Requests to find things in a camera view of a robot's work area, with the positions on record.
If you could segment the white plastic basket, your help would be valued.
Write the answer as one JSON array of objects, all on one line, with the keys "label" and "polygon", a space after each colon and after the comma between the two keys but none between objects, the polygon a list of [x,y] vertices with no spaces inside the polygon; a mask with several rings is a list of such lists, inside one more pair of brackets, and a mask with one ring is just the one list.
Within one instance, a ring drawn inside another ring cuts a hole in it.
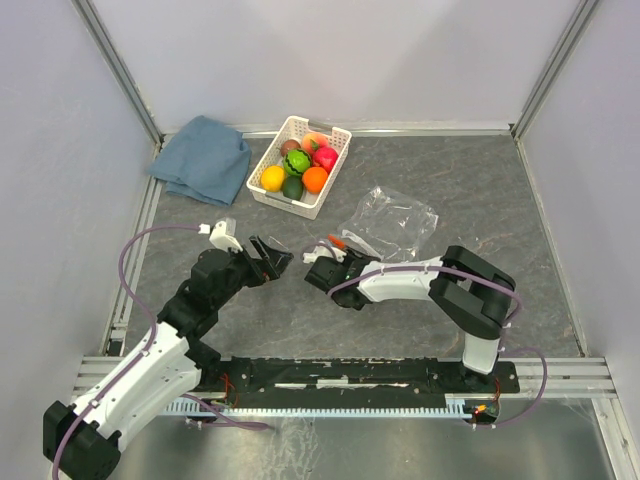
[{"label": "white plastic basket", "polygon": [[352,134],[290,116],[246,182],[253,198],[315,219],[348,154]]}]

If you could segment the dark green avocado toy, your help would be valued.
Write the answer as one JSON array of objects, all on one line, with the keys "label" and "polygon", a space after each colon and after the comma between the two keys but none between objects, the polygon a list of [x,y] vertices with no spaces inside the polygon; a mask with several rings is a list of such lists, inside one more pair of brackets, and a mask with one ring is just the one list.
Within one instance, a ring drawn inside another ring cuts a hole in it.
[{"label": "dark green avocado toy", "polygon": [[301,178],[297,176],[288,176],[281,187],[283,196],[295,201],[299,201],[302,198],[304,191],[304,184]]}]

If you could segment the clear zip top bag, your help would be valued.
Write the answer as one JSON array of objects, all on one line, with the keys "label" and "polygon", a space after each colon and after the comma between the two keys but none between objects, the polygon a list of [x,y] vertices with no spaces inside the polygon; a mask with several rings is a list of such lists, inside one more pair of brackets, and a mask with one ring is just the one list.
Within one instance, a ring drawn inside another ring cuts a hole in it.
[{"label": "clear zip top bag", "polygon": [[413,262],[435,232],[438,220],[429,205],[376,186],[361,198],[354,214],[337,227],[337,233],[383,261]]}]

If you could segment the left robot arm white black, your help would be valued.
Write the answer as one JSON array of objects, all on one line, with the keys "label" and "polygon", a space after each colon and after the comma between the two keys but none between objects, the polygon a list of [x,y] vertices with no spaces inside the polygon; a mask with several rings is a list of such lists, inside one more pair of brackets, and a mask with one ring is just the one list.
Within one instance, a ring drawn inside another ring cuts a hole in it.
[{"label": "left robot arm white black", "polygon": [[221,356],[203,336],[235,294],[278,279],[293,259],[257,236],[250,241],[256,257],[231,240],[203,251],[136,347],[74,402],[46,410],[43,453],[52,478],[108,478],[134,437],[172,401],[219,383]]}]

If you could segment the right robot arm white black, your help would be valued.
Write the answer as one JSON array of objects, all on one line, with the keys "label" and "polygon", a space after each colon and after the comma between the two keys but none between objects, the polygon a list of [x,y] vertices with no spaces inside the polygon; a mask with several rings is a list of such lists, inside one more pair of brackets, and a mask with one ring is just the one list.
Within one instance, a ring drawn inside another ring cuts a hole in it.
[{"label": "right robot arm white black", "polygon": [[360,310],[390,300],[434,302],[464,333],[459,379],[481,391],[495,379],[503,330],[522,307],[512,277],[461,246],[416,262],[386,263],[319,242],[302,254],[305,280],[338,306]]}]

